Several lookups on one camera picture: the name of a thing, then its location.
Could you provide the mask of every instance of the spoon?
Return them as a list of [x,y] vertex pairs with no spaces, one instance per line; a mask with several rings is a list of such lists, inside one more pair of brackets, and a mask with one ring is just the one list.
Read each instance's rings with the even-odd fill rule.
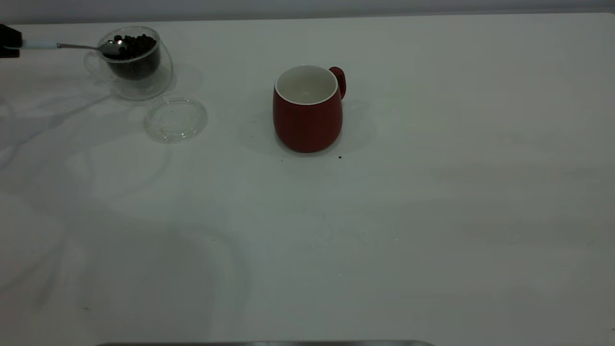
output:
[[57,43],[53,41],[45,41],[40,39],[24,39],[21,47],[7,47],[6,49],[60,49],[60,48],[73,48],[73,49],[93,49],[101,52],[105,55],[118,55],[120,48],[126,49],[126,42],[123,40],[114,41],[110,39],[98,47],[81,46],[79,44],[66,44]]

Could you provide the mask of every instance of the red mug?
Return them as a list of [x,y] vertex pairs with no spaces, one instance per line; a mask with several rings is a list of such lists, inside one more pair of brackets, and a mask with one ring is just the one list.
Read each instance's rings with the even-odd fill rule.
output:
[[342,130],[342,99],[346,77],[338,67],[329,70],[301,65],[282,73],[273,94],[273,124],[287,147],[313,153],[331,145]]

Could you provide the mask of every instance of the white table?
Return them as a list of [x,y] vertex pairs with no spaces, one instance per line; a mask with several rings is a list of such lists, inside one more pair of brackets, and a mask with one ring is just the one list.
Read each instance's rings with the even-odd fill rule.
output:
[[[0,60],[0,344],[615,342],[613,15],[146,25],[209,112],[181,145],[83,52]],[[347,76],[316,155],[272,128],[300,63]]]

